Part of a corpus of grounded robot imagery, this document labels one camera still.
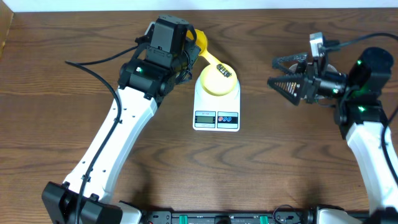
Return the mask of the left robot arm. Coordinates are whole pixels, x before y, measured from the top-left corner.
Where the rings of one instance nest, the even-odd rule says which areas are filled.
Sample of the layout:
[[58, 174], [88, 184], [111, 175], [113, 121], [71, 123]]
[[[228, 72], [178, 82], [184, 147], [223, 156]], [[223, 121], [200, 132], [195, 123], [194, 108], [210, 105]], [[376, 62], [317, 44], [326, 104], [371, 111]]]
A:
[[122, 65], [113, 102], [85, 155], [61, 184], [49, 182], [42, 201], [53, 223], [139, 223], [142, 212], [112, 203], [119, 173], [148, 121], [176, 85], [189, 81], [200, 48], [194, 27], [161, 15], [136, 39]]

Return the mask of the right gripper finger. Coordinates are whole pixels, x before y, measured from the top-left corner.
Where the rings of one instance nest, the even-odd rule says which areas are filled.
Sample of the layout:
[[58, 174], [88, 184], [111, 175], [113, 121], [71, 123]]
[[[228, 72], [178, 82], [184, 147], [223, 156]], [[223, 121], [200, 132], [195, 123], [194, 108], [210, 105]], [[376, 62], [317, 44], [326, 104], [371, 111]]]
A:
[[[276, 57], [272, 60], [272, 68], [278, 69], [283, 73], [303, 73], [308, 65], [307, 62], [308, 53], [303, 52], [299, 54], [284, 56], [284, 57]], [[285, 62], [297, 62], [296, 68], [291, 70], [283, 65]]]
[[284, 75], [281, 77], [270, 77], [267, 85], [281, 94], [285, 99], [298, 106], [305, 88], [305, 77], [302, 73]]

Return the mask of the yellow measuring scoop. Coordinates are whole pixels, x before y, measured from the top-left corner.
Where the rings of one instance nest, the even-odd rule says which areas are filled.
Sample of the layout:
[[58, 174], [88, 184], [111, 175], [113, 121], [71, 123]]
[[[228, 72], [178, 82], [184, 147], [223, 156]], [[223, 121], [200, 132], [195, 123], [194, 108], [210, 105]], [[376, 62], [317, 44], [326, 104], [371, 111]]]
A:
[[195, 29], [196, 41], [195, 44], [200, 48], [199, 56], [203, 57], [210, 65], [214, 65], [224, 77], [231, 77], [232, 73], [226, 68], [215, 56], [208, 51], [208, 38], [201, 30]]

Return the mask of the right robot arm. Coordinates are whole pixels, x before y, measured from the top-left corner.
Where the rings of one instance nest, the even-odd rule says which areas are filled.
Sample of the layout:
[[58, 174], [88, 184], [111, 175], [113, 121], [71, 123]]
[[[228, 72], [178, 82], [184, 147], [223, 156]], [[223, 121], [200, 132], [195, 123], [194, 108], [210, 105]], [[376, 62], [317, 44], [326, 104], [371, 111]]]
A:
[[326, 56], [307, 61], [306, 53], [277, 57], [284, 73], [267, 84], [293, 105], [318, 97], [334, 99], [335, 124], [359, 165], [369, 199], [365, 223], [397, 223], [397, 156], [388, 118], [379, 100], [391, 78], [392, 55], [379, 47], [364, 50], [349, 73], [329, 69]]

